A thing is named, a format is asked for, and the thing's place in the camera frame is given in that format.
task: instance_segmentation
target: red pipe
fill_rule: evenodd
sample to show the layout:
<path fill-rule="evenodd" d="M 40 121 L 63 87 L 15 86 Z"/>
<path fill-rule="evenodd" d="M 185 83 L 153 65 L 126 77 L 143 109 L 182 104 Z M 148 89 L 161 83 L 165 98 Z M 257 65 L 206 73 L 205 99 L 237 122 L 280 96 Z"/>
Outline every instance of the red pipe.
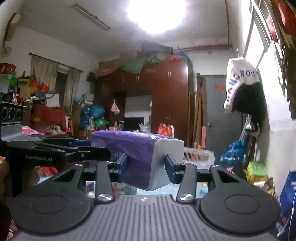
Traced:
<path fill-rule="evenodd" d="M 209 51 L 209 50 L 227 50 L 231 48 L 232 48 L 232 44 L 218 44 L 218 45 L 194 46 L 189 48 L 181 48 L 178 50 L 182 52 L 195 52 L 195 51 Z"/>
<path fill-rule="evenodd" d="M 225 0 L 225 6 L 226 6 L 226 18 L 227 18 L 227 34 L 228 34 L 228 45 L 230 44 L 230 30 L 229 30 L 229 12 L 228 12 L 228 5 L 227 0 Z"/>

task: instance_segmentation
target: purple plastic packaging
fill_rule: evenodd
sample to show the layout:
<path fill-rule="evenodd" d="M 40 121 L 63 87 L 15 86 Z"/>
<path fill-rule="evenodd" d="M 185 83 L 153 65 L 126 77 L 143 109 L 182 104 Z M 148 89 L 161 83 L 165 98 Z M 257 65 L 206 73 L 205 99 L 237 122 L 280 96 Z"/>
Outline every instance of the purple plastic packaging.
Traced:
<path fill-rule="evenodd" d="M 184 155 L 183 141 L 129 131 L 96 131 L 91 146 L 106 147 L 111 152 L 111 160 L 127 154 L 128 168 L 123 182 L 150 191 L 170 183 L 164 169 L 165 155 L 172 154 L 178 163 L 183 161 Z"/>

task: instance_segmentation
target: white plastic basket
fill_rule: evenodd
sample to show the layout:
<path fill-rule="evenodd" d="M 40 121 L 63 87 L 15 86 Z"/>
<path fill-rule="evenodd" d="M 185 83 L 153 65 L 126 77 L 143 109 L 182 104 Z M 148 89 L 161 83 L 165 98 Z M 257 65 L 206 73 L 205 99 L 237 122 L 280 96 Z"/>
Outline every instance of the white plastic basket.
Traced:
<path fill-rule="evenodd" d="M 199 169 L 209 169 L 214 165 L 215 154 L 208 150 L 185 147 L 183 161 L 192 163 Z"/>

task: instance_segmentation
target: silver screw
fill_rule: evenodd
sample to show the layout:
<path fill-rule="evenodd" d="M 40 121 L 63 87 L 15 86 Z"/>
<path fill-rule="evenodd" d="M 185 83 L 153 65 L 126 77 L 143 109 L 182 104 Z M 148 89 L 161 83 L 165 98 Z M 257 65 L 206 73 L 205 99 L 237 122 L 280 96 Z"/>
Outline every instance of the silver screw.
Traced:
<path fill-rule="evenodd" d="M 179 195 L 179 199 L 182 201 L 191 201 L 193 199 L 193 196 L 188 193 L 183 193 Z"/>
<path fill-rule="evenodd" d="M 108 193 L 103 193 L 98 196 L 98 199 L 102 202 L 110 201 L 110 200 L 112 200 L 112 198 L 113 198 L 112 195 L 110 195 Z"/>

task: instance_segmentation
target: bright round light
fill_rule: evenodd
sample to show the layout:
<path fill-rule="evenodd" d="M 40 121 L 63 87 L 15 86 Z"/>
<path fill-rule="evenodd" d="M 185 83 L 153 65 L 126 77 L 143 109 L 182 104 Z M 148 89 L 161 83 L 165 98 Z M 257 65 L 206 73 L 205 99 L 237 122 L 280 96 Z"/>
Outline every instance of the bright round light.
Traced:
<path fill-rule="evenodd" d="M 176 28 L 185 17 L 184 0 L 130 0 L 129 18 L 151 34 Z"/>

